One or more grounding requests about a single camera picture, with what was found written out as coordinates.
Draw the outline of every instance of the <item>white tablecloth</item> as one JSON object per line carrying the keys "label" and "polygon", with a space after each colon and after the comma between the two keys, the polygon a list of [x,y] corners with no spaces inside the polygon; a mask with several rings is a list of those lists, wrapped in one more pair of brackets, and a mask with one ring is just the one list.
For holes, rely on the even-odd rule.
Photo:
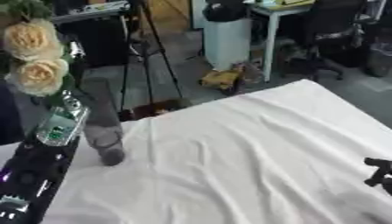
{"label": "white tablecloth", "polygon": [[308,80],[124,127],[127,160],[100,166],[83,142],[45,224],[392,223],[363,184],[392,131]]}

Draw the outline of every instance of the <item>black bag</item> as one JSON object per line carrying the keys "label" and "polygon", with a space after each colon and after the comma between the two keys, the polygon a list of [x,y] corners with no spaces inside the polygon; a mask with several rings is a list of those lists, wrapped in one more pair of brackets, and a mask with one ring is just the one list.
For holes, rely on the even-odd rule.
{"label": "black bag", "polygon": [[209,0],[203,14],[211,22],[231,22],[245,18],[247,6],[242,0]]}

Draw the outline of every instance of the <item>yellow object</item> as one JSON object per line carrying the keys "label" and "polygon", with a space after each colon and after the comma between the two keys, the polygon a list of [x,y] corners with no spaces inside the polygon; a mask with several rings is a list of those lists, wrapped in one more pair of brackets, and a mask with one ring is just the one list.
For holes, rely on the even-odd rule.
{"label": "yellow object", "polygon": [[203,87],[217,87],[220,89],[232,88],[235,82],[241,78],[243,67],[237,67],[223,72],[212,71],[201,79]]}
{"label": "yellow object", "polygon": [[298,3],[284,4],[284,0],[280,0],[278,2],[277,6],[270,6],[270,7],[266,7],[266,8],[273,10],[273,11],[278,11],[278,10],[285,10],[285,9],[289,9],[292,7],[297,7],[297,6],[307,5],[307,4],[314,4],[315,2],[316,2],[316,0],[308,0],[308,1],[301,1]]}

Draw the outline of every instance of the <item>peach rose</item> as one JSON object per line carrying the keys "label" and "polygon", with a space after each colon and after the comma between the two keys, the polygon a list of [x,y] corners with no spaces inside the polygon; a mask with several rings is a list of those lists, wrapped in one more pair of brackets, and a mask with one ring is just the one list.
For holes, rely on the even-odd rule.
{"label": "peach rose", "polygon": [[7,27],[3,47],[13,57],[24,61],[59,59],[64,53],[54,25],[44,19]]}
{"label": "peach rose", "polygon": [[16,69],[7,77],[17,88],[28,95],[44,97],[58,92],[68,64],[63,59],[35,60]]}

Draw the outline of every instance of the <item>tripod leg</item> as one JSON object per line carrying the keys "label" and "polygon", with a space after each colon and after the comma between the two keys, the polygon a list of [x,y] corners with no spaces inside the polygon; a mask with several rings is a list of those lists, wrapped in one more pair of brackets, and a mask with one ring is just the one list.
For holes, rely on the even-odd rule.
{"label": "tripod leg", "polygon": [[152,82],[151,82],[151,71],[150,71],[150,59],[147,53],[148,43],[147,41],[143,40],[142,43],[142,58],[143,58],[143,67],[145,72],[145,77],[147,79],[147,88],[149,91],[149,100],[150,100],[150,115],[155,115],[154,109],[154,94],[152,93]]}
{"label": "tripod leg", "polygon": [[179,98],[183,98],[181,89],[179,88],[179,80],[177,79],[176,75],[174,74],[174,72],[172,70],[172,66],[170,65],[170,61],[166,55],[165,47],[162,44],[161,39],[158,35],[157,28],[155,27],[154,22],[152,21],[150,8],[148,7],[148,5],[146,4],[146,2],[144,0],[139,0],[139,3],[142,6],[144,15],[147,19],[147,22],[149,23],[150,28],[152,29],[152,34],[154,35],[154,38],[157,41],[157,44],[159,46],[159,51],[161,52],[162,56],[164,57],[164,63],[166,64],[167,70],[170,73],[173,84],[177,89],[178,96],[179,96]]}
{"label": "tripod leg", "polygon": [[124,111],[124,106],[125,106],[125,96],[127,94],[127,83],[128,83],[128,71],[129,71],[129,65],[130,65],[130,31],[127,34],[127,53],[124,55],[125,58],[125,64],[124,64],[124,69],[123,69],[123,75],[122,75],[122,98],[121,98],[121,108],[120,111]]}

